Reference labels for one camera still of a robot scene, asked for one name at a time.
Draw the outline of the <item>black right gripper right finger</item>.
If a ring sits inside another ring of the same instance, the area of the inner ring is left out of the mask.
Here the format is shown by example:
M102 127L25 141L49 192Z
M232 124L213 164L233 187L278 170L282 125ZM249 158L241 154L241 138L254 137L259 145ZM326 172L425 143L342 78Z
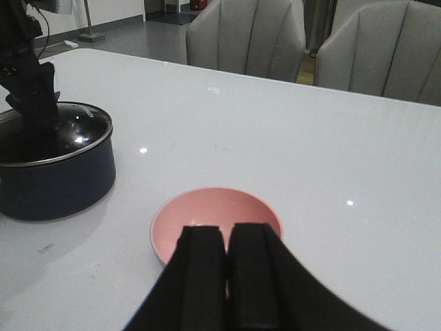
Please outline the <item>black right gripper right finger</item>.
M230 330L384 330L315 278L266 223L230 235Z

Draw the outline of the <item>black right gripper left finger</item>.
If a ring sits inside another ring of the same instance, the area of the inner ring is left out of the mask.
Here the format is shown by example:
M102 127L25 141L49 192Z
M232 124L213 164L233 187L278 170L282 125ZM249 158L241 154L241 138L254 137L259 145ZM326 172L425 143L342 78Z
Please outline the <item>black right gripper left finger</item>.
M215 226L185 226L126 330L225 330L225 247Z

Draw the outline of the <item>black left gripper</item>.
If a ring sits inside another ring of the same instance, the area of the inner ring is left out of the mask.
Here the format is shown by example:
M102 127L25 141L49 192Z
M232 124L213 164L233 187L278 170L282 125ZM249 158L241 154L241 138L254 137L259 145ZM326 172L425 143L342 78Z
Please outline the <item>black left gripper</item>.
M1 86L6 102L23 120L39 128L52 129L59 121L54 92L54 65L39 63L34 38L42 35L37 20L1 20Z

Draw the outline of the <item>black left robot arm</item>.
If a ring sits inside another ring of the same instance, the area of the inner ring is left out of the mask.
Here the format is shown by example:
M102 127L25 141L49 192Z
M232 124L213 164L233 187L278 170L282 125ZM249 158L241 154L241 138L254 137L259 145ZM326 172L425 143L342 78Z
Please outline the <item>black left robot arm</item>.
M54 66L40 63L34 38L42 35L39 22L26 14L26 1L1 2L1 86L7 103L23 119L44 129L59 121L54 92Z

